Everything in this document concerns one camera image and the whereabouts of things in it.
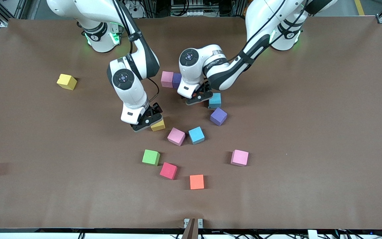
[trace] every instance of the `yellow line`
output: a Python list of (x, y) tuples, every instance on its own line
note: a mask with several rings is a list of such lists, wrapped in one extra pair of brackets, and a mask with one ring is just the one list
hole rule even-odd
[(356, 4), (357, 12), (359, 13), (359, 16), (365, 16), (365, 12), (363, 12), (362, 4), (360, 3), (360, 0), (354, 0), (354, 4)]

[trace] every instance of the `yellow cube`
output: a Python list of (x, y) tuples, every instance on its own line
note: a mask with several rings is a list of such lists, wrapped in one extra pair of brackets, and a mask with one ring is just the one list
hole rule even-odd
[(76, 86), (77, 80), (72, 76), (60, 74), (57, 84), (64, 89), (73, 90)]
[(162, 121), (158, 122), (157, 124), (153, 124), (151, 126), (151, 130), (153, 131), (157, 131), (157, 130), (161, 130), (161, 129), (165, 129), (165, 125), (164, 125), (164, 120), (162, 119)]

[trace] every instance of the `orange cube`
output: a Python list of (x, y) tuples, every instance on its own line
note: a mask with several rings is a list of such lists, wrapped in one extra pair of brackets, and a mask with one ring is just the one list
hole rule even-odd
[(204, 177), (200, 175), (190, 175), (191, 189), (204, 189)]

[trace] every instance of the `pink cube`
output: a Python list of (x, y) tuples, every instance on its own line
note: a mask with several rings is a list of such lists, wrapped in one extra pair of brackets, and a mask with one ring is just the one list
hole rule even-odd
[(170, 142), (178, 146), (181, 146), (182, 142), (184, 142), (184, 139), (185, 139), (185, 133), (180, 131), (177, 128), (172, 128), (172, 131), (170, 132), (169, 136), (167, 136), (167, 139)]
[(162, 72), (162, 86), (167, 88), (173, 88), (173, 72), (163, 71)]
[(246, 166), (247, 159), (248, 159), (248, 152), (236, 149), (232, 152), (231, 164), (237, 165), (237, 166)]
[(160, 175), (170, 180), (173, 180), (176, 174), (176, 170), (178, 170), (178, 167), (176, 167), (173, 164), (165, 162), (163, 164), (162, 171), (160, 171)]

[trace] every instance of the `blue cube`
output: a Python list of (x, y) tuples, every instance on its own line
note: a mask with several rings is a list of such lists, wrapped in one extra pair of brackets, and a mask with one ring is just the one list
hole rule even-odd
[(213, 121), (217, 126), (221, 126), (226, 120), (228, 114), (224, 112), (221, 108), (216, 108), (216, 110), (210, 115), (210, 120)]
[(182, 78), (182, 75), (180, 73), (173, 74), (172, 84), (174, 89), (179, 88), (179, 84), (181, 83), (181, 78)]
[(220, 93), (213, 93), (213, 97), (209, 100), (209, 109), (219, 108), (221, 105)]
[(204, 134), (203, 130), (201, 130), (201, 127), (191, 129), (190, 131), (188, 131), (188, 134), (190, 135), (193, 145), (204, 141)]

